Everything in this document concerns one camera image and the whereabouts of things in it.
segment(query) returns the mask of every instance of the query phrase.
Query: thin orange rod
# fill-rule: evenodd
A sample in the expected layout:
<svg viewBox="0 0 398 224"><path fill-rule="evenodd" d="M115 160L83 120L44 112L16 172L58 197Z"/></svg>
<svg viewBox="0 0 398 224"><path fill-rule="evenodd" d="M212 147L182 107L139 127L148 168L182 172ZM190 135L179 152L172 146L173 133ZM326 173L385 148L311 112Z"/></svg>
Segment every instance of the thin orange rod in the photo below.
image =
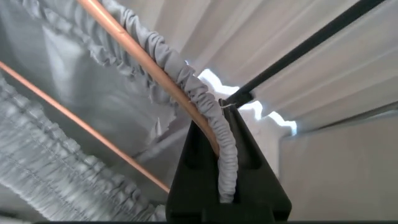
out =
<svg viewBox="0 0 398 224"><path fill-rule="evenodd" d="M173 97L179 105L192 117L192 120L205 133L211 147L218 156L219 148L216 136L210 128L207 120L197 108L190 102L186 94L171 80L171 78L152 60L139 44L123 29L112 15L97 0L78 0L78 2L90 13L97 22L115 38L126 51L134 57L139 64L159 83L167 93Z"/></svg>
<svg viewBox="0 0 398 224"><path fill-rule="evenodd" d="M92 134L96 139L98 139L100 142L102 142L105 146L108 146L118 156L122 157L122 159L124 159L126 162L128 162L130 165L132 165L134 168L136 168L139 172L141 172L141 174L144 174L146 177L148 177L151 181L153 181L161 189L165 190L167 193L170 192L170 189L165 184L163 184L159 179L157 179L150 172L145 170L145 168L143 168L141 165L139 165L134 159L132 159L127 154L122 152L122 150L120 150L118 147L116 147L114 144L112 144L109 140L107 140L99 132L95 131L92 127L90 127L90 125L85 123L78 116L74 115L71 111L69 111L64 106L62 106L60 103L55 101L55 99L51 98L51 96L48 96L42 90L37 88L31 82L26 80L24 77L22 77L20 74L18 74L17 72L15 72L13 69L9 68L7 65L5 65L2 62L0 62L0 68L2 68L4 71L6 71L8 74L10 74L10 76L14 77L19 82L21 82L28 89L32 90L34 93L39 95L41 98L43 98L49 104L54 106L56 109L61 111L65 116L67 116L68 118L70 118L71 120L76 122L80 127L82 127L83 129L88 131L90 134Z"/></svg>

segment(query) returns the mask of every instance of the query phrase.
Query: beige wall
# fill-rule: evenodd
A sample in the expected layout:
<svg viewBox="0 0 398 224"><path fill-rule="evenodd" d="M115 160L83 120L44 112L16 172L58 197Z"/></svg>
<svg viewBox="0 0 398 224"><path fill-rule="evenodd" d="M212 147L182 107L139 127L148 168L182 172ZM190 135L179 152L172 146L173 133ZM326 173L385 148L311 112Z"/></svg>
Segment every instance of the beige wall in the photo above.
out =
<svg viewBox="0 0 398 224"><path fill-rule="evenodd" d="M285 138L291 220L398 220L398 116Z"/></svg>

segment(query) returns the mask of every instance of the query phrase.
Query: bright light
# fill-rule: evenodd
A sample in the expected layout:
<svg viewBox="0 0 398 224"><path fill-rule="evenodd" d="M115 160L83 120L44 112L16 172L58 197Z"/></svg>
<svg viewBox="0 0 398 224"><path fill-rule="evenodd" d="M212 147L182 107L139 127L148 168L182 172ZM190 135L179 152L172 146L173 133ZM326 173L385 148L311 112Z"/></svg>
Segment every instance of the bright light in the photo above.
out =
<svg viewBox="0 0 398 224"><path fill-rule="evenodd" d="M201 72L198 78L205 79L208 83L210 83L210 85L216 92L221 94L232 95L239 89L238 86L224 86L221 83L221 80L210 69L205 69L203 72ZM252 103L246 103L245 105L240 107L240 110L254 110L254 118L256 120L262 119L262 105L257 100ZM297 124L295 121L285 121L283 117L281 117L281 115L279 115L275 111L271 112L267 116L272 118L279 126L290 127L292 130L292 135L296 135Z"/></svg>

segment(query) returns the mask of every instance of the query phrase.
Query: black pole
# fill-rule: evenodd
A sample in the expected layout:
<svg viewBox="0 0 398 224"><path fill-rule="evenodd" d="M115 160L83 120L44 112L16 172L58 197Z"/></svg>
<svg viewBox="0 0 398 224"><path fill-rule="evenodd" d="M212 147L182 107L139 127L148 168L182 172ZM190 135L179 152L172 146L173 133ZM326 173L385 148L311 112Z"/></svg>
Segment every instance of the black pole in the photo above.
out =
<svg viewBox="0 0 398 224"><path fill-rule="evenodd" d="M256 78L253 78L240 88L236 93L232 94L226 100L228 103L234 103L237 108L254 99L251 91L261 83L280 72L282 69L299 59L301 56L320 45L329 37L335 35L340 30L354 22L365 13L369 12L384 0L360 0L345 12L333 19L325 27L318 30L299 46L291 50L288 54L276 61L270 67L261 72Z"/></svg>

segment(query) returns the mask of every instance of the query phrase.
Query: ruffled fabric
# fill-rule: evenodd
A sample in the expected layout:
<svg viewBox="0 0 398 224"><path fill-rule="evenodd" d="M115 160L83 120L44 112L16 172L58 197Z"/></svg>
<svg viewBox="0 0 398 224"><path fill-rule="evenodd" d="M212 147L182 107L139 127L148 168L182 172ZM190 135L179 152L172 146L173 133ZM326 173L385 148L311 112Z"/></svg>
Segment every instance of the ruffled fabric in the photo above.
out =
<svg viewBox="0 0 398 224"><path fill-rule="evenodd" d="M73 0L14 0L41 23L53 31L67 35L85 46L101 65L116 65L134 82L147 88L156 103L176 106L172 99L150 75L76 2ZM191 98L209 122L220 145L218 161L218 190L220 202L232 202L235 193L238 158L235 140L221 108L207 86L194 77L194 69L165 44L156 32L149 31L130 9L113 0L100 1L108 12L127 30L141 47L164 69L171 79Z"/></svg>
<svg viewBox="0 0 398 224"><path fill-rule="evenodd" d="M134 182L66 137L0 76L0 184L53 221L165 221Z"/></svg>

